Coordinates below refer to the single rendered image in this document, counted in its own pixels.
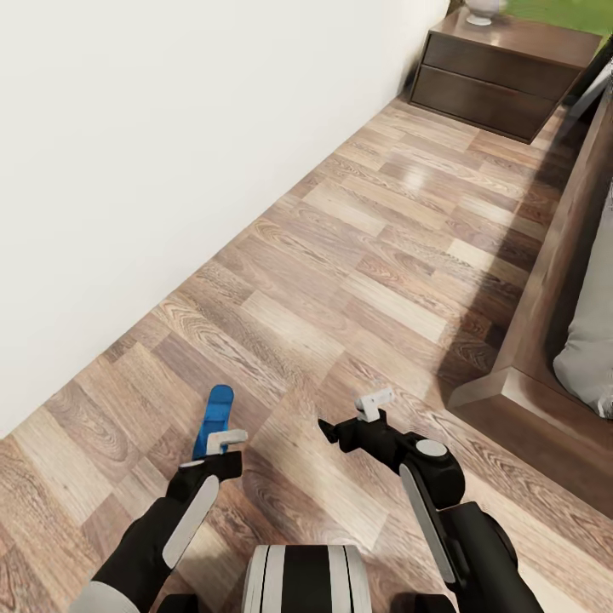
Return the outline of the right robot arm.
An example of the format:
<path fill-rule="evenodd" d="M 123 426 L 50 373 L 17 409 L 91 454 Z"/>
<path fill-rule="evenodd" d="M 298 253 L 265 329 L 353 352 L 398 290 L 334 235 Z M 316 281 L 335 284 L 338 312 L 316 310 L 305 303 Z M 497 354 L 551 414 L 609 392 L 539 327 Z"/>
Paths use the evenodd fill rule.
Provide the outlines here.
<path fill-rule="evenodd" d="M 544 613 L 518 572 L 515 548 L 496 520 L 475 501 L 462 503 L 466 480 L 447 445 L 387 425 L 380 405 L 394 399 L 390 387 L 355 401 L 359 415 L 337 425 L 318 419 L 330 444 L 361 447 L 390 467 L 403 483 L 445 586 L 459 613 Z"/>

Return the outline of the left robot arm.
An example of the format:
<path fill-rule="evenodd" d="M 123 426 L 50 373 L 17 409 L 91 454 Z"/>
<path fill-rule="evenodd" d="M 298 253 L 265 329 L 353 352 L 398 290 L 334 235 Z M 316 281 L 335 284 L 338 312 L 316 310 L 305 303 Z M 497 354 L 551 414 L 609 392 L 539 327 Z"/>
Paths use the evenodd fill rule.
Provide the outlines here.
<path fill-rule="evenodd" d="M 206 455 L 187 462 L 64 613 L 148 613 L 219 495 L 222 481 L 243 475 L 246 431 L 210 433 Z"/>

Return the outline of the robot trunk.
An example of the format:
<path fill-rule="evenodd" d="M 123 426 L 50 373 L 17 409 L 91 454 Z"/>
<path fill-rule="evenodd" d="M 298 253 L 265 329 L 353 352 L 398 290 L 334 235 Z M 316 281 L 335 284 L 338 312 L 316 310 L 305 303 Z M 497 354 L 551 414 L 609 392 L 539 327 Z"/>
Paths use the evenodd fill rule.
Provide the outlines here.
<path fill-rule="evenodd" d="M 257 546 L 241 613 L 372 613 L 357 546 Z"/>

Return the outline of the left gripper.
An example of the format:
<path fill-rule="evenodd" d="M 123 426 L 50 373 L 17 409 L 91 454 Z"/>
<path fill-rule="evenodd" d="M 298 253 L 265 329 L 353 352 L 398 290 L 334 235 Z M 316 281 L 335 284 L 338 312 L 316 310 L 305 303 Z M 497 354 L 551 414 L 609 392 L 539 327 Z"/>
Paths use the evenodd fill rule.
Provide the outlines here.
<path fill-rule="evenodd" d="M 243 475 L 243 459 L 241 459 L 240 451 L 233 451 L 211 455 L 201 456 L 199 460 L 210 459 L 217 462 L 222 470 L 221 482 L 225 479 L 240 478 Z"/>

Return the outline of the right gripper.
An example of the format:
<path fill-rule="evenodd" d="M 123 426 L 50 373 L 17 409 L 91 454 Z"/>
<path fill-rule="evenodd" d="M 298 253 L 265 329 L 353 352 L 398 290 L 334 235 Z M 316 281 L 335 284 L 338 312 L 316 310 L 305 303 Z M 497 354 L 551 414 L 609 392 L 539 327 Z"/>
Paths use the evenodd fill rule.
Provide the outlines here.
<path fill-rule="evenodd" d="M 373 421 L 359 420 L 355 417 L 337 425 L 331 425 L 327 421 L 318 419 L 318 424 L 329 443 L 339 443 L 340 450 L 346 454 L 361 447 L 379 461 L 376 448 L 378 448 L 380 436 L 388 429 L 393 429 L 387 425 L 386 411 L 379 409 L 379 415 L 380 418 Z"/>

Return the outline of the sandal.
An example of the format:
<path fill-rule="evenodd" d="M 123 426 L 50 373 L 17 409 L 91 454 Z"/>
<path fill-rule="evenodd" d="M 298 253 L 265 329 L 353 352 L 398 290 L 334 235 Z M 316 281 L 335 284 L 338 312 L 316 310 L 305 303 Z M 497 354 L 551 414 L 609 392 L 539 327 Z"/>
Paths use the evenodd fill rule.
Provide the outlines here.
<path fill-rule="evenodd" d="M 209 396 L 204 420 L 193 446 L 193 457 L 206 455 L 207 438 L 210 433 L 227 432 L 234 391 L 228 385 L 216 385 Z"/>

